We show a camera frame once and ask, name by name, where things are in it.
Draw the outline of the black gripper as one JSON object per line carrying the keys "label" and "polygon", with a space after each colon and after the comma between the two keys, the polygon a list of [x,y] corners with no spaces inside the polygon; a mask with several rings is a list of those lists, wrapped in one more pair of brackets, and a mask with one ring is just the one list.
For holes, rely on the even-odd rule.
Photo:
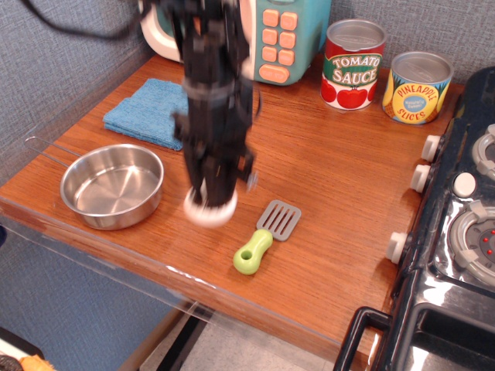
{"label": "black gripper", "polygon": [[237,179],[251,173],[254,156],[245,140],[253,123],[254,86],[184,83],[183,90],[188,111],[172,115],[174,136],[183,143],[194,196],[221,207],[232,199]]}

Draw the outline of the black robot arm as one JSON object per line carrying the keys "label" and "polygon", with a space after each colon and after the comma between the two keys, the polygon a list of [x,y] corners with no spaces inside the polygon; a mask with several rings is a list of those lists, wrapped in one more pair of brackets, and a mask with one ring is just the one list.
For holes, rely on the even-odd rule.
{"label": "black robot arm", "polygon": [[253,122],[253,83],[242,73],[250,56],[237,1],[156,1],[167,17],[183,62],[185,114],[174,113],[183,143],[193,203],[210,208],[233,198],[251,175],[246,145]]}

